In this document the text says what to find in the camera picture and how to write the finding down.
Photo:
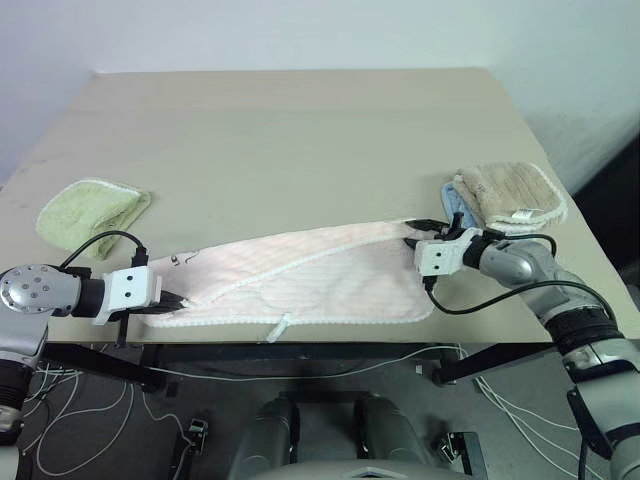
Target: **pink towel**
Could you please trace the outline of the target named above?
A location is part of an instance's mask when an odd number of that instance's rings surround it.
[[[276,341],[292,325],[417,322],[433,310],[403,222],[286,233],[154,260],[162,288],[186,308],[142,316],[153,327],[267,323]]]

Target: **cloth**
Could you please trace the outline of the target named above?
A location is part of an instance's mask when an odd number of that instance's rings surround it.
[[[505,233],[531,233],[567,218],[567,202],[536,165],[495,163],[465,168],[453,187],[476,222]]]
[[[456,212],[464,213],[462,217],[462,228],[477,227],[478,223],[474,219],[473,211],[467,206],[464,199],[460,196],[456,189],[453,187],[453,182],[445,183],[440,191],[442,197],[442,205],[444,211],[447,214],[449,222],[453,220],[453,214]]]
[[[98,233],[126,230],[150,203],[148,192],[122,183],[85,178],[69,185],[45,205],[36,221],[36,232],[56,247],[75,250]],[[98,240],[83,254],[104,260],[118,238]]]
[[[433,309],[403,222],[321,228],[154,260],[162,288],[186,308],[141,316],[153,327],[273,324],[265,339],[306,324],[417,322]]]

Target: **gray floor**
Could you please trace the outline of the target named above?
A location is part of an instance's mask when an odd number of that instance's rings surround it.
[[[135,356],[136,350],[119,351],[119,356]],[[479,434],[489,478],[502,480],[564,479],[567,475],[546,463],[525,442],[508,418],[493,407],[469,380],[455,386],[439,388],[429,381],[431,364],[424,364],[425,375],[415,373],[416,361],[407,360],[361,375],[323,381],[268,381],[221,383],[204,380],[179,380],[175,398],[149,396],[157,415],[176,413],[183,422],[193,415],[206,416],[211,434],[205,455],[196,459],[192,479],[222,480],[229,469],[242,432],[257,409],[283,390],[368,390],[387,396],[409,417],[418,435],[430,443],[432,437],[448,425],[453,431],[475,431]],[[191,372],[214,372],[215,368],[243,374],[328,374],[351,368],[349,361],[244,361],[224,363],[175,364],[172,368]],[[530,408],[561,423],[572,423],[565,401],[571,384],[555,353],[515,367],[485,375],[490,384],[523,407]],[[66,400],[73,382],[61,386],[51,399],[57,411]],[[118,398],[122,383],[84,376],[72,410],[108,405]],[[128,402],[123,401],[107,413],[71,417],[47,436],[42,448],[42,463],[54,472],[66,470],[94,455],[117,430]],[[354,458],[350,431],[344,425],[351,421],[351,405],[303,405],[300,461]],[[21,443],[35,438],[45,421],[44,409],[28,419]],[[542,434],[574,452],[579,448],[576,433],[549,427],[534,418],[527,421]],[[142,406],[140,390],[135,389],[135,403],[129,423],[113,447],[91,465],[64,478],[135,478],[138,480],[167,478],[176,425],[172,421],[152,422]],[[541,449],[558,464],[574,472],[576,462],[543,442]],[[601,474],[607,465],[595,455],[589,463]],[[35,471],[34,479],[50,478]]]

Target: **table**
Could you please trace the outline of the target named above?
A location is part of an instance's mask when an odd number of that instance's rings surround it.
[[[0,193],[0,263],[56,263],[66,252],[34,230],[40,209],[83,177],[152,192],[130,231],[152,257],[240,239],[356,222],[444,219],[440,187],[464,166],[527,161],[561,187],[509,96],[481,69],[127,73],[93,78]],[[640,316],[582,215],[549,228],[558,261],[602,293],[621,331]],[[95,273],[128,266],[120,241]],[[478,272],[440,282],[452,307],[501,293]],[[269,325],[149,328],[130,342],[260,342]],[[103,342],[115,325],[52,318],[50,342]],[[540,343],[517,298],[470,316],[435,312],[393,326],[294,326],[283,342]]]

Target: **blue towel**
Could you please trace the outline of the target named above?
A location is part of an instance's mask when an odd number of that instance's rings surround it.
[[[445,183],[442,186],[442,191],[440,192],[442,195],[442,204],[444,205],[444,211],[447,214],[447,218],[449,221],[453,220],[453,214],[455,212],[464,213],[464,217],[462,218],[462,228],[470,228],[477,227],[478,225],[473,219],[473,215],[471,215],[471,210],[462,199],[462,197],[456,192],[456,189],[453,188],[453,183]]]

